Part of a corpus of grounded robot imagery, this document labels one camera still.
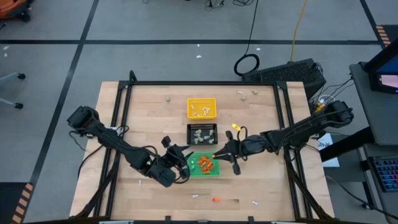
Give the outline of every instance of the black metal frame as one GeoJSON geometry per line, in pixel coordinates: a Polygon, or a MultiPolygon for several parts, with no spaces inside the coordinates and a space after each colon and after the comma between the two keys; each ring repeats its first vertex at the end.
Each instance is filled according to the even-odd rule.
{"type": "MultiPolygon", "coordinates": [[[[280,128],[285,127],[284,123],[284,117],[282,113],[282,106],[280,103],[280,97],[279,97],[279,87],[283,90],[284,93],[284,100],[286,104],[286,110],[287,110],[287,116],[289,120],[289,124],[292,125],[294,123],[293,120],[293,113],[292,109],[290,106],[290,100],[289,100],[289,94],[287,92],[287,85],[286,82],[261,82],[261,83],[253,83],[253,82],[213,82],[213,81],[199,81],[199,82],[192,82],[192,81],[137,81],[134,73],[131,71],[130,72],[130,80],[129,81],[119,81],[118,85],[118,92],[116,93],[116,101],[115,101],[115,106],[114,106],[114,111],[113,111],[113,117],[112,117],[112,122],[111,125],[115,126],[117,123],[117,117],[118,117],[118,111],[120,107],[120,101],[121,101],[121,95],[123,92],[123,89],[125,86],[127,86],[127,93],[126,93],[126,100],[124,102],[124,110],[123,110],[123,116],[122,116],[122,123],[121,125],[126,125],[127,121],[127,112],[129,109],[129,102],[131,99],[131,92],[132,92],[132,86],[133,85],[236,85],[236,86],[241,86],[241,85],[252,85],[252,86],[272,86],[274,89],[274,98],[275,98],[275,105],[276,105],[276,110],[277,110],[277,115],[279,119],[279,126],[280,128]]],[[[285,155],[290,158],[290,153],[289,150],[284,150],[285,155]]],[[[104,176],[106,176],[106,173],[108,171],[108,166],[109,166],[109,159],[110,159],[110,154],[111,154],[111,149],[106,149],[106,154],[104,157],[104,162],[103,162],[103,169],[101,171],[101,180],[100,183],[104,181],[104,176]]],[[[302,165],[302,158],[300,155],[300,151],[295,152],[296,156],[296,165],[297,165],[297,170],[299,173],[300,180],[306,185],[305,183],[305,176],[304,176],[304,170],[303,170],[303,165],[302,165]]],[[[114,162],[119,163],[120,160],[120,154],[115,155],[115,160],[114,162]]],[[[117,174],[115,175],[114,179],[112,180],[111,187],[109,189],[109,197],[108,197],[108,203],[106,206],[106,217],[111,216],[112,212],[112,207],[113,207],[113,200],[114,200],[114,194],[116,190],[116,181],[117,181],[117,174]]],[[[312,210],[310,207],[309,202],[307,201],[306,198],[303,197],[304,205],[305,205],[305,213],[307,218],[302,218],[300,216],[300,209],[299,209],[299,203],[297,199],[297,191],[295,187],[295,183],[292,180],[291,177],[289,177],[289,187],[290,187],[290,194],[292,198],[292,208],[294,212],[294,216],[296,220],[311,220],[312,217],[312,210]]],[[[94,212],[94,217],[97,217],[100,212],[101,208],[101,203],[102,203],[102,198],[98,200],[98,204],[95,207],[95,212],[94,212]]],[[[171,217],[167,216],[165,217],[164,221],[155,221],[155,220],[146,220],[146,221],[134,221],[134,222],[139,222],[139,223],[171,223],[171,217]]],[[[248,222],[249,223],[270,223],[270,222],[255,222],[254,217],[248,217],[248,222]]],[[[247,222],[228,222],[228,223],[247,223],[247,222]]]]}

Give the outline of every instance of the green plastic tray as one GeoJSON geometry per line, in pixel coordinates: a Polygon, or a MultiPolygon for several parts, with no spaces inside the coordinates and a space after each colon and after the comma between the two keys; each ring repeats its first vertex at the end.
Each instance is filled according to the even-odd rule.
{"type": "Polygon", "coordinates": [[[220,165],[218,164],[217,159],[213,159],[214,152],[194,152],[188,158],[188,166],[191,172],[191,177],[218,177],[220,176],[220,165]],[[213,169],[210,171],[210,174],[204,174],[200,168],[200,164],[198,161],[201,159],[202,156],[209,157],[210,161],[213,163],[213,169]]]}

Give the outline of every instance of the wooden table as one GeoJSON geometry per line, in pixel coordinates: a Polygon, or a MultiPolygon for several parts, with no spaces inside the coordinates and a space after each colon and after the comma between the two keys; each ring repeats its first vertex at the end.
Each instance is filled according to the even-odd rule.
{"type": "MultiPolygon", "coordinates": [[[[295,122],[310,115],[302,83],[287,83],[295,122]]],[[[96,110],[101,122],[111,122],[117,82],[104,82],[99,93],[96,110]]],[[[280,91],[282,107],[283,93],[280,91]]],[[[123,106],[119,112],[120,123],[123,106]]],[[[133,146],[153,145],[162,155],[165,149],[160,141],[166,135],[172,142],[186,144],[188,123],[217,123],[219,143],[215,146],[192,146],[187,151],[217,151],[226,143],[225,131],[236,137],[232,123],[245,125],[250,134],[279,129],[274,92],[271,86],[183,86],[183,85],[134,85],[127,125],[130,130],[124,139],[133,146]],[[258,95],[251,91],[258,90],[258,95]],[[247,99],[241,100],[243,92],[247,99]],[[171,101],[165,102],[166,96],[171,101]],[[216,98],[217,118],[192,121],[187,118],[187,98],[216,98]]],[[[86,156],[99,146],[96,139],[88,141],[86,156]]],[[[142,176],[133,170],[122,156],[119,167],[112,219],[164,220],[223,220],[292,221],[294,214],[283,153],[279,156],[267,152],[239,160],[241,175],[234,175],[229,162],[220,161],[221,176],[206,179],[191,178],[185,184],[173,184],[169,188],[142,176]],[[213,197],[221,202],[215,203],[213,197]]],[[[77,183],[70,215],[77,214],[89,201],[98,187],[104,149],[83,166],[77,183]]],[[[317,202],[333,216],[328,187],[319,153],[302,149],[302,161],[307,186],[317,202]]],[[[302,203],[302,195],[297,189],[302,203]]],[[[104,214],[108,193],[104,194],[101,214],[104,214]]],[[[304,206],[300,205],[302,217],[304,206]]]]}

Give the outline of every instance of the yellow bin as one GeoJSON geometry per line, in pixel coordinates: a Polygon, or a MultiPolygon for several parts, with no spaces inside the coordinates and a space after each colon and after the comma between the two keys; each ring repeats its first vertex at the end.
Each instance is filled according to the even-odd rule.
{"type": "Polygon", "coordinates": [[[187,100],[189,119],[214,119],[217,117],[215,98],[193,98],[187,100]]]}

